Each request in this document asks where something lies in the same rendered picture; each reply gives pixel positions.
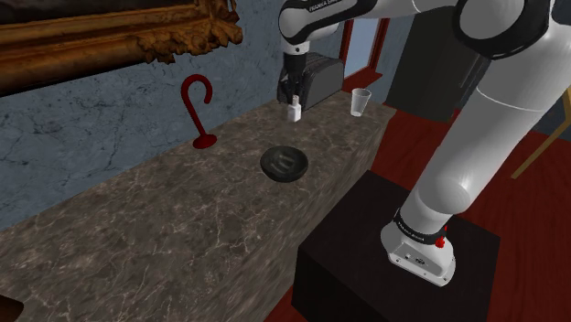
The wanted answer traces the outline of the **black robot stand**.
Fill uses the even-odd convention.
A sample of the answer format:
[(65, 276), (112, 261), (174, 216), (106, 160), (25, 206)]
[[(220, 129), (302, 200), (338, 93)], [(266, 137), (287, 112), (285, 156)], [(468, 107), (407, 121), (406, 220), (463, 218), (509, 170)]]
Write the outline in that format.
[(366, 171), (300, 244), (292, 305), (307, 322), (486, 322), (499, 236), (453, 217), (444, 286), (390, 262), (381, 230), (409, 192)]

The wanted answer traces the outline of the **small white bottle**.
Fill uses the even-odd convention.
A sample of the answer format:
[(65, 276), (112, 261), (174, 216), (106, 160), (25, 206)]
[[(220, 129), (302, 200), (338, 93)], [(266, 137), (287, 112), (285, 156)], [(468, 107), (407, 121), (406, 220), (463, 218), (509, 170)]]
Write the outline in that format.
[(292, 101), (287, 106), (287, 121), (296, 123), (301, 119), (302, 106), (297, 95), (292, 96)]

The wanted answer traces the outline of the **clear plastic cup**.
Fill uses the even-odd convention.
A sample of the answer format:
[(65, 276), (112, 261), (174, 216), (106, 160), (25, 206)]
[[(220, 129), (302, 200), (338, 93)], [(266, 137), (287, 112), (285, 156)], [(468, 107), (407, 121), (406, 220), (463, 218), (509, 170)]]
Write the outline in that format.
[(353, 89), (351, 91), (350, 115), (355, 117), (361, 117), (371, 96), (372, 93), (367, 89), (363, 88)]

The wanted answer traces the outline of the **gilded frame wall picture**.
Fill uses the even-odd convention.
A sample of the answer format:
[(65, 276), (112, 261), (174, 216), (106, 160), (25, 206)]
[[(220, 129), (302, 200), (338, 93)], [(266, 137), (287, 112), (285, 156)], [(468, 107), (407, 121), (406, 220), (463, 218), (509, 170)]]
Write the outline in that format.
[(242, 42), (235, 0), (0, 0), (0, 97)]

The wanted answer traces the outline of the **dark cabinet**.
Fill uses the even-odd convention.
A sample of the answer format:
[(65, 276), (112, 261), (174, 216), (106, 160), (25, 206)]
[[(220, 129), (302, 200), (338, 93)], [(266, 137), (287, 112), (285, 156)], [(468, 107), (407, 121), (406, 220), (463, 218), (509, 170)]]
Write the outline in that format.
[(415, 16), (386, 105), (443, 123), (463, 108), (490, 61), (455, 38), (453, 12), (447, 6)]

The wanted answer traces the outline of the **red framed window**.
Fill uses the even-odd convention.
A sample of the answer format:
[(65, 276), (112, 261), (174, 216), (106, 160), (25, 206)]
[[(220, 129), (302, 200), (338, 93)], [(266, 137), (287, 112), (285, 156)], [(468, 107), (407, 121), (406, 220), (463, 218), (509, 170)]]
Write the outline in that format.
[(382, 77), (377, 66), (389, 24), (389, 18), (353, 19), (344, 23), (339, 58), (344, 63), (345, 92), (366, 88)]

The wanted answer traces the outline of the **red hook stand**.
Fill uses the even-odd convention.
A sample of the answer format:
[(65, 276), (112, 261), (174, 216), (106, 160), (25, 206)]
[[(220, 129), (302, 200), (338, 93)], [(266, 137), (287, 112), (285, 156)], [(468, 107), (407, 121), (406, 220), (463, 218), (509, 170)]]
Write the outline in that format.
[(216, 144), (217, 136), (215, 134), (208, 134), (205, 131), (205, 129), (204, 129), (204, 127), (203, 127), (203, 125), (199, 119), (199, 116), (197, 114), (197, 111), (196, 111), (195, 107), (193, 106), (191, 99), (189, 98), (189, 88), (195, 82), (200, 82), (204, 85), (206, 92), (205, 92), (205, 97), (204, 97), (203, 101), (206, 104), (209, 104), (211, 99), (212, 99), (213, 89), (212, 89), (210, 81), (205, 76), (200, 75), (200, 74), (193, 74), (193, 75), (188, 76), (182, 82), (181, 89), (180, 89), (181, 99), (184, 102), (186, 109), (189, 113), (189, 116), (191, 117), (193, 123), (195, 124), (195, 126), (199, 132), (199, 136), (192, 142), (192, 145), (196, 149), (205, 149), (205, 148), (209, 148), (209, 147)]

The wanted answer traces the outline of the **dark grey toaster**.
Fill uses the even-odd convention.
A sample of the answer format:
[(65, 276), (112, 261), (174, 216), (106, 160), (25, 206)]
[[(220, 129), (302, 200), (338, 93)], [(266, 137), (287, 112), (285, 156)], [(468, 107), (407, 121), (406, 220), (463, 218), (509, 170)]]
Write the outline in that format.
[(301, 82), (296, 86), (299, 89), (302, 112), (340, 91), (344, 80), (343, 73), (344, 64), (341, 59), (308, 52)]

